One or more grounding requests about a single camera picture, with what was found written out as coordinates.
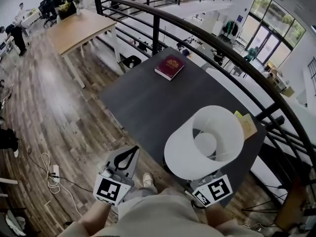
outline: red book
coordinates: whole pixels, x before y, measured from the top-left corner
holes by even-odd
[[[171,81],[184,65],[184,61],[170,54],[155,68],[155,72]]]

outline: dark gray table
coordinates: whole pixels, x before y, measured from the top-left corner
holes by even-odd
[[[186,62],[179,74],[168,81],[154,68],[169,54]],[[100,92],[102,102],[130,136],[160,165],[169,136],[195,112],[208,105],[222,106],[232,113],[249,113],[213,77],[169,47],[141,63]],[[234,193],[252,167],[266,136],[265,128],[253,117],[258,132],[248,138],[240,155],[221,169]],[[185,185],[186,180],[176,177]],[[226,205],[233,195],[221,201]]]

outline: white lampshade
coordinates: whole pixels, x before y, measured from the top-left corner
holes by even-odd
[[[195,138],[193,129],[200,131]],[[164,158],[172,173],[186,180],[197,180],[233,161],[243,142],[237,117],[223,107],[207,106],[169,137]]]

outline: potted plant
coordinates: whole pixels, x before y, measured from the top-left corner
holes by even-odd
[[[79,4],[81,3],[82,0],[74,0],[74,3],[76,5],[77,8],[77,15],[80,15],[80,6]]]

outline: wooden floor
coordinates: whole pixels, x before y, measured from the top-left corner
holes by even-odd
[[[70,59],[79,68],[86,85],[81,89],[63,59],[55,52],[45,31],[33,32],[31,45],[16,68],[7,67],[8,76],[1,74],[5,85],[13,86],[13,95],[3,110],[7,124],[20,138],[20,155],[14,158],[11,150],[1,154],[1,177],[16,179],[18,185],[6,185],[14,207],[25,207],[28,221],[39,236],[57,236],[64,223],[79,219],[71,196],[65,190],[53,195],[41,167],[42,153],[51,156],[51,164],[60,166],[62,177],[92,191],[98,166],[109,152],[133,142],[128,133],[113,121],[98,92],[118,77],[83,47],[85,58],[75,50]],[[136,185],[143,173],[152,172],[159,190],[177,184],[146,152],[142,151],[135,172]],[[62,180],[73,194],[79,212],[84,214],[95,201],[91,192]],[[239,223],[270,224],[275,215],[246,213],[241,209],[268,201],[269,197],[256,185],[251,175],[231,200],[227,209]],[[117,220],[111,212],[107,224]]]

